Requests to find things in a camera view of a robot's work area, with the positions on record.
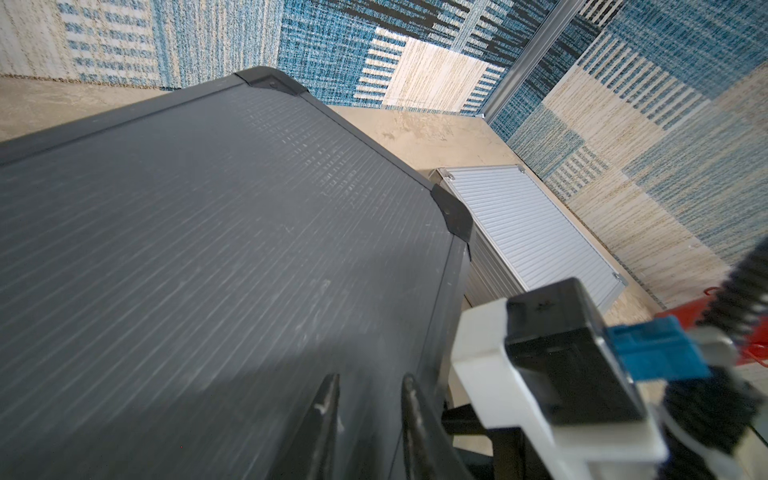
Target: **ribbed plastic surface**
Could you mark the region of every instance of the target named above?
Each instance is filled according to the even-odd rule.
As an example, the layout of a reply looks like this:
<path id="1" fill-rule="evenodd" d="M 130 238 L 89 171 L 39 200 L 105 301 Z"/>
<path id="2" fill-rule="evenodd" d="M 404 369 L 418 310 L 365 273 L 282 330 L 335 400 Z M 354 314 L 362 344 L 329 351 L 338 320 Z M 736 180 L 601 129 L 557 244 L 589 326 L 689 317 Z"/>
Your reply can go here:
<path id="1" fill-rule="evenodd" d="M 0 476 L 264 478 L 328 372 L 336 473 L 389 474 L 402 376 L 439 368 L 457 280 L 419 182 L 242 84 L 0 184 Z"/>
<path id="2" fill-rule="evenodd" d="M 605 313 L 624 284 L 614 269 L 515 166 L 446 168 L 443 184 L 475 218 L 468 295 L 480 304 L 575 276 Z"/>

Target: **black metal bar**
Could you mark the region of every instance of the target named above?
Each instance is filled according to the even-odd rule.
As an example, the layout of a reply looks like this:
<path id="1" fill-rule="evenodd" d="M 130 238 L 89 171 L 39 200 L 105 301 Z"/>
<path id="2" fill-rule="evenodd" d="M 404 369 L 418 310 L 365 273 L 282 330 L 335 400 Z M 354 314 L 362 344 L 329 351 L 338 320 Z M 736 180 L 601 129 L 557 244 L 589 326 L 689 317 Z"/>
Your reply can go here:
<path id="1" fill-rule="evenodd" d="M 520 429 L 489 430 L 495 480 L 524 480 L 525 437 Z"/>
<path id="2" fill-rule="evenodd" d="M 525 457 L 525 480 L 552 480 L 546 465 L 541 461 L 541 457 L 538 456 L 536 449 L 528 441 L 528 437 L 523 432 L 523 439 L 525 441 L 525 450 L 523 456 Z"/>
<path id="3" fill-rule="evenodd" d="M 463 405 L 442 413 L 442 427 L 448 435 L 485 435 L 485 427 L 480 423 L 472 404 Z"/>
<path id="4" fill-rule="evenodd" d="M 333 447 L 339 409 L 339 374 L 323 379 L 309 411 L 301 422 L 270 478 L 330 480 L 333 477 Z"/>
<path id="5" fill-rule="evenodd" d="M 495 480 L 493 476 L 493 457 L 483 455 L 482 453 L 470 452 L 458 447 L 455 447 L 455 450 L 464 465 L 466 465 L 469 473 L 475 477 L 475 480 Z"/>

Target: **metal frame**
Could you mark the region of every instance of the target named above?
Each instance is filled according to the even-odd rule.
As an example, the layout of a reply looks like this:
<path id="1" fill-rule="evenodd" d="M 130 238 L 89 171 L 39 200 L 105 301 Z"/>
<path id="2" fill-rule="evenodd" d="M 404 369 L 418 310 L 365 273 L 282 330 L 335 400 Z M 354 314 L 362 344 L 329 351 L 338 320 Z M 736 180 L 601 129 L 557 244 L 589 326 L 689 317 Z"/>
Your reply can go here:
<path id="1" fill-rule="evenodd" d="M 520 57 L 485 103 L 482 113 L 485 115 L 486 123 L 491 123 L 502 110 L 504 104 L 517 93 L 525 79 L 528 78 L 585 2 L 586 0 L 560 0 L 549 12 L 544 23 L 538 28 Z"/>

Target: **blue connector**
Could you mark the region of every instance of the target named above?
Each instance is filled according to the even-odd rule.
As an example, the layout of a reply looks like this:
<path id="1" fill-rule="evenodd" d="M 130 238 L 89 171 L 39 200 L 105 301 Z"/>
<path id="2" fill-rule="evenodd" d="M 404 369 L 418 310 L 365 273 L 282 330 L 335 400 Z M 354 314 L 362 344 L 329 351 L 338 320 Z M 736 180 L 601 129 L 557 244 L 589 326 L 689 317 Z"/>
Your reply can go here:
<path id="1" fill-rule="evenodd" d="M 698 346 L 674 315 L 636 325 L 612 326 L 606 331 L 614 352 L 637 382 L 710 376 Z"/>

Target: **red object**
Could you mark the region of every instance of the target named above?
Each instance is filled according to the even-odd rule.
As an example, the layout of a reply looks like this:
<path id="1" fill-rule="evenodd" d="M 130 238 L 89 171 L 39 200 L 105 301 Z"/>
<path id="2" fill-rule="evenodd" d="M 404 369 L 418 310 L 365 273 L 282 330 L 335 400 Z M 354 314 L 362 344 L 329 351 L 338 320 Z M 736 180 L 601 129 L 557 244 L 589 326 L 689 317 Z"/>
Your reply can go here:
<path id="1" fill-rule="evenodd" d="M 683 329 L 687 330 L 694 326 L 696 320 L 701 318 L 701 313 L 707 308 L 707 305 L 714 300 L 712 292 L 717 290 L 716 286 L 704 290 L 704 295 L 701 298 L 692 302 L 684 303 L 683 305 L 676 306 L 673 309 L 657 313 L 654 318 L 660 318 L 662 316 L 675 315 L 677 321 Z M 760 325 L 750 337 L 750 345 L 744 349 L 739 365 L 744 363 L 758 362 L 760 365 L 768 367 L 768 316 L 762 316 L 760 318 Z"/>

